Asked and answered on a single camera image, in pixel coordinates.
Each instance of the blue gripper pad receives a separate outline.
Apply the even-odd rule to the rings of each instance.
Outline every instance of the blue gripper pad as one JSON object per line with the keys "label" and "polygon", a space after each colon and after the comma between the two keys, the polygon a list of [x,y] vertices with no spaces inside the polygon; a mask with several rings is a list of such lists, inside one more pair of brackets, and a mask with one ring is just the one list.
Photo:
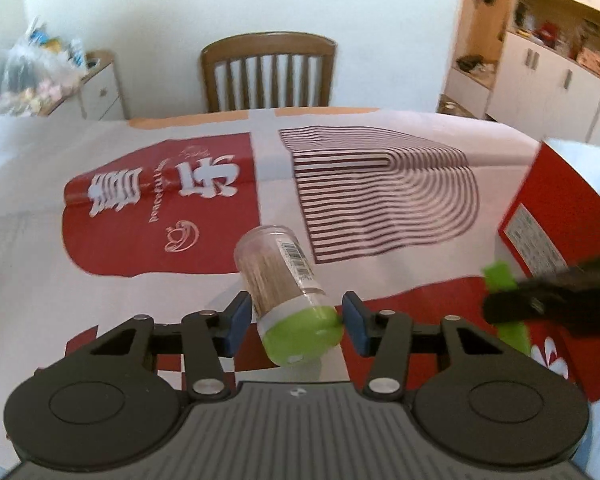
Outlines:
{"label": "blue gripper pad", "polygon": [[224,357],[233,357],[244,339],[244,335],[247,333],[247,329],[251,324],[251,313],[253,309],[253,302],[251,301],[251,295],[239,294],[235,297],[232,304],[228,308],[234,307],[237,302],[238,305],[235,307],[234,315],[231,320],[231,328],[224,342]]}
{"label": "blue gripper pad", "polygon": [[342,321],[356,353],[369,357],[370,339],[365,333],[365,319],[346,294],[342,297]]}

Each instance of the box label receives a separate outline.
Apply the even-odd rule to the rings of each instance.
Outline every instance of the box label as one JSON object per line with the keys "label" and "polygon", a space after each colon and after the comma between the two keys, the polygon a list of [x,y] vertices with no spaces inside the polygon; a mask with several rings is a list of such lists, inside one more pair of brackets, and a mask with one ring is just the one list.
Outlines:
{"label": "box label", "polygon": [[562,255],[528,209],[518,204],[504,233],[534,276],[567,267]]}

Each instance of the barcode label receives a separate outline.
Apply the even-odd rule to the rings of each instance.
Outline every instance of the barcode label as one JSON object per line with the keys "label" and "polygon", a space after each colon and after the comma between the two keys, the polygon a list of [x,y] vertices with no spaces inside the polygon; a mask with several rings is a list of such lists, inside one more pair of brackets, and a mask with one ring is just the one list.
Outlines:
{"label": "barcode label", "polygon": [[567,267],[551,238],[522,204],[518,205],[504,232],[534,276]]}
{"label": "barcode label", "polygon": [[286,266],[295,277],[298,285],[304,288],[320,288],[320,285],[314,280],[309,262],[295,243],[278,240],[278,247],[285,259]]}

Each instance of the table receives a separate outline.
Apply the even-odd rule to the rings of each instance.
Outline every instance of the table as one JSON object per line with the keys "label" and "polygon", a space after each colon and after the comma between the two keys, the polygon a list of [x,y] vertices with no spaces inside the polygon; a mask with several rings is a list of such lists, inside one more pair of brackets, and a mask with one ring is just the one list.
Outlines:
{"label": "table", "polygon": [[[224,309],[242,288],[235,243],[260,224],[296,233],[335,305],[355,290],[375,310],[489,330],[481,269],[506,257],[496,228],[537,145],[502,124],[368,108],[0,118],[0,465],[16,461],[2,407],[17,384],[135,314]],[[275,367],[254,327],[222,359],[235,383],[368,371],[347,338]],[[180,356],[158,368],[180,387]],[[432,370],[415,360],[409,386]]]}

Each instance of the red box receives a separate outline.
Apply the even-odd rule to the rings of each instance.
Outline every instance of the red box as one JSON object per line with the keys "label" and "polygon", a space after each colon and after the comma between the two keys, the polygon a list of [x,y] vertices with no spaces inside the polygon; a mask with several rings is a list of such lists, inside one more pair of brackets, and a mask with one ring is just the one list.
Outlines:
{"label": "red box", "polygon": [[[600,256],[600,148],[558,139],[542,143],[498,234],[527,276]],[[600,399],[600,337],[573,338],[562,327],[543,325],[529,325],[536,354],[544,352],[540,357],[549,368],[564,359],[564,375],[590,400]]]}

